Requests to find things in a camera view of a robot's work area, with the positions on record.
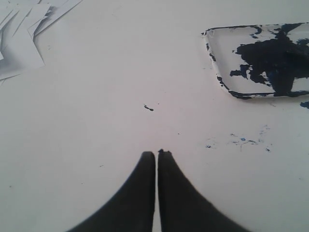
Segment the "black object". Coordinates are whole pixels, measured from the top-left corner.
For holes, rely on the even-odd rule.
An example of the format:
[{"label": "black object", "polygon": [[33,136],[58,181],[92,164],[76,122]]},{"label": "black object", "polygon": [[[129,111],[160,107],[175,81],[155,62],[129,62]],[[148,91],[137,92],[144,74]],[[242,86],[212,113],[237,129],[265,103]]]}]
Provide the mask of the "black object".
[{"label": "black object", "polygon": [[195,190],[169,151],[159,151],[158,191],[162,232],[248,232]]},{"label": "black object", "polygon": [[155,156],[144,152],[118,192],[69,232],[151,232],[154,204]]}]

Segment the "paint palette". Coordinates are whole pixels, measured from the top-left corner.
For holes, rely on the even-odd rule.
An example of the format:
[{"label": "paint palette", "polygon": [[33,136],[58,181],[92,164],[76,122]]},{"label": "paint palette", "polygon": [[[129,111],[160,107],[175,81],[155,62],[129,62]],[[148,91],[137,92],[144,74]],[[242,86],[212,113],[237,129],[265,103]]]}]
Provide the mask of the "paint palette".
[{"label": "paint palette", "polygon": [[217,79],[232,96],[309,94],[309,23],[212,28],[203,36]]}]

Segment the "plastic tray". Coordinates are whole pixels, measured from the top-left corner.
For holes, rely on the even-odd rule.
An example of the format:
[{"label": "plastic tray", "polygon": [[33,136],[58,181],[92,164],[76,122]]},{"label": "plastic tray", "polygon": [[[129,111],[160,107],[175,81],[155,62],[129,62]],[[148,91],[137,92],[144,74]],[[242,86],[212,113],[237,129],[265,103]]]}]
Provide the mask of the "plastic tray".
[{"label": "plastic tray", "polygon": [[309,94],[309,23],[211,28],[203,36],[220,85],[234,97]]}]

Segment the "white table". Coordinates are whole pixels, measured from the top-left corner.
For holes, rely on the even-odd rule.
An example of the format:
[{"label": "white table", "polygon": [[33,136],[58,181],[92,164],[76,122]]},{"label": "white table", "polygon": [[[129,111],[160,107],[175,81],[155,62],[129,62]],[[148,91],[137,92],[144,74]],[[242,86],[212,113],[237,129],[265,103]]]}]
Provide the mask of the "white table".
[{"label": "white table", "polygon": [[[307,232],[309,110],[299,103],[309,98],[229,96],[200,33],[306,22],[308,9],[308,0],[84,0],[37,38],[46,66],[0,87],[0,231],[70,229],[143,151],[163,148],[242,226]],[[232,142],[263,130],[259,145]]]}]

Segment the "black tip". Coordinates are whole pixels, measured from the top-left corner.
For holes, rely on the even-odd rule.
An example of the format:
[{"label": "black tip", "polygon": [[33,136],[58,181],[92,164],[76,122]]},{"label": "black tip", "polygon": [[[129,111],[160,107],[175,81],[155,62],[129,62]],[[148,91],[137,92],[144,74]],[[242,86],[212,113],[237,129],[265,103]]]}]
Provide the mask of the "black tip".
[{"label": "black tip", "polygon": [[70,232],[151,232],[154,204],[155,156],[144,152],[118,192]]},{"label": "black tip", "polygon": [[170,152],[159,153],[158,192],[162,232],[248,232],[195,190]]}]

